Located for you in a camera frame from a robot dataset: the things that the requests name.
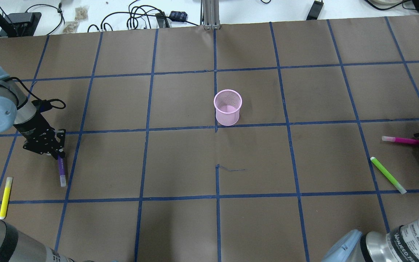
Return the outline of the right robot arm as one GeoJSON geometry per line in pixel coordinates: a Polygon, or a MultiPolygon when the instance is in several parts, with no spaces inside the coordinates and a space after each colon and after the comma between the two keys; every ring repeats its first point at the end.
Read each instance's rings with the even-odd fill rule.
{"type": "MultiPolygon", "coordinates": [[[[418,138],[419,133],[414,133],[414,137],[418,138]]],[[[382,136],[382,141],[419,147],[417,139],[382,136]]],[[[374,156],[370,161],[401,194],[407,192],[374,156]]],[[[419,219],[396,227],[386,235],[351,230],[330,248],[321,262],[419,262],[419,219]]]]}

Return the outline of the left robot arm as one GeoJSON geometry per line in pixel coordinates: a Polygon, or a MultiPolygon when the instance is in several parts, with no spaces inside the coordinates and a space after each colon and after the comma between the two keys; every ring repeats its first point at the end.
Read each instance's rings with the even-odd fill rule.
{"type": "MultiPolygon", "coordinates": [[[[60,185],[67,185],[65,129],[56,130],[42,116],[53,100],[35,96],[22,80],[0,66],[0,133],[14,127],[24,138],[25,150],[52,156],[58,163],[60,185]]],[[[20,232],[0,215],[0,262],[71,262],[51,247],[20,232]]]]}

